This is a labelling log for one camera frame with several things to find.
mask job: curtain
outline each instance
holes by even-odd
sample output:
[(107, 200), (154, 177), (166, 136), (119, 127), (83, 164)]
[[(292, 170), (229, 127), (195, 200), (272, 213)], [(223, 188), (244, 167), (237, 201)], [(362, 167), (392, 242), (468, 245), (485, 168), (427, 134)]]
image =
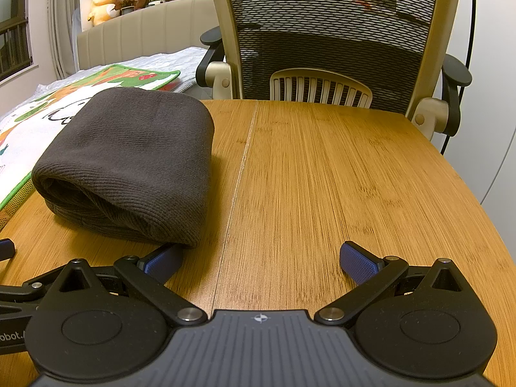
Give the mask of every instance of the curtain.
[(48, 0), (48, 31), (54, 69), (60, 79), (76, 72), (73, 54), (73, 15), (79, 0)]
[(79, 51), (77, 48), (77, 36), (83, 31), (81, 24), (81, 9), (78, 7), (73, 13), (72, 21), (72, 50), (73, 50), (73, 61), (75, 63), (75, 71), (79, 71)]

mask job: mesh chair back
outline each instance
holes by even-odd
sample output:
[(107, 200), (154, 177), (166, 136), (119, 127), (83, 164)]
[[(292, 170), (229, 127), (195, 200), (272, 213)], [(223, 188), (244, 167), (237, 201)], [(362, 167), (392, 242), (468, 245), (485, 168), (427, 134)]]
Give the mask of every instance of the mesh chair back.
[[(241, 57), (240, 96), (268, 99), (273, 73), (306, 67), (363, 83), (371, 108), (406, 113), (435, 1), (226, 0)], [(446, 27), (439, 38), (449, 39)]]

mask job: upholstered headboard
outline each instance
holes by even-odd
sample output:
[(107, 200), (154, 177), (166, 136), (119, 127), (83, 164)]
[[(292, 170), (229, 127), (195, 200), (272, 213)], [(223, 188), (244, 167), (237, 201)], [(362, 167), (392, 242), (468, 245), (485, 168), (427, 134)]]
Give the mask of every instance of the upholstered headboard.
[(213, 0), (175, 0), (111, 19), (77, 37), (79, 67), (205, 47), (200, 36), (218, 26)]

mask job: triangular cutout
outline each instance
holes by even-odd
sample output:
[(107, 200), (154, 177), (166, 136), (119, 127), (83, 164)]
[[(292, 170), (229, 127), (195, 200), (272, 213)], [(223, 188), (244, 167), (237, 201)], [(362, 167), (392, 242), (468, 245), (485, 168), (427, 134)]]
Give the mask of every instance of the triangular cutout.
[(449, 269), (441, 269), (432, 285), (432, 288), (446, 289), (447, 291), (455, 292), (461, 291), (459, 284), (457, 284), (457, 281), (455, 281), (455, 278)]
[(11, 313), (19, 313), (22, 309), (18, 307), (2, 307), (0, 305), (0, 315), (2, 314), (11, 314)]
[(78, 291), (79, 289), (87, 288), (90, 288), (90, 285), (86, 281), (83, 272), (80, 269), (72, 269), (59, 291), (67, 293), (69, 291)]

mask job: wooden table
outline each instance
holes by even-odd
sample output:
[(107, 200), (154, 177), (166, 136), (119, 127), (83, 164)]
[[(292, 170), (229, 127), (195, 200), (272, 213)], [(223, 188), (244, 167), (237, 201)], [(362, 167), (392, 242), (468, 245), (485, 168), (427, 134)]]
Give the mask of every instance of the wooden table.
[[(202, 245), (167, 284), (202, 307), (308, 309), (353, 287), (343, 241), (413, 265), (451, 257), (493, 318), (486, 376), (516, 385), (516, 267), (464, 182), (395, 113), (320, 104), (205, 102), (215, 121), (209, 219)], [(0, 283), (21, 284), (74, 257), (110, 265), (155, 246), (114, 240), (56, 218), (33, 194), (0, 233), (16, 257)], [(0, 357), (0, 385), (25, 386), (26, 353)]]

